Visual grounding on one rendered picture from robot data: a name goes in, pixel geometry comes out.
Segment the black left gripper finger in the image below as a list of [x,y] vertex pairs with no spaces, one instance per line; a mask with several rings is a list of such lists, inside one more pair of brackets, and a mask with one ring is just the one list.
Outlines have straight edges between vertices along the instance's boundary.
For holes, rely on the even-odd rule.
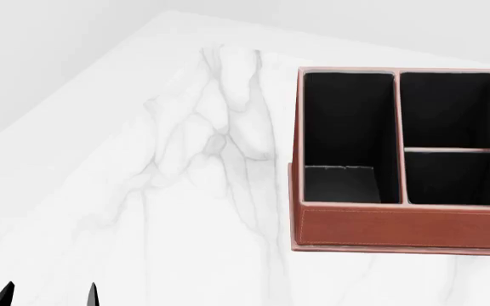
[[14,283],[12,281],[0,291],[0,306],[11,306],[14,296]]
[[97,287],[93,282],[88,292],[87,306],[100,306]]

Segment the brown leather desk caddy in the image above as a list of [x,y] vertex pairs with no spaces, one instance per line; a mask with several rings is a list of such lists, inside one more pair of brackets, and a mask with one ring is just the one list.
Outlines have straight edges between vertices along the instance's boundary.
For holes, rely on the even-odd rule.
[[490,255],[490,69],[298,70],[295,251]]

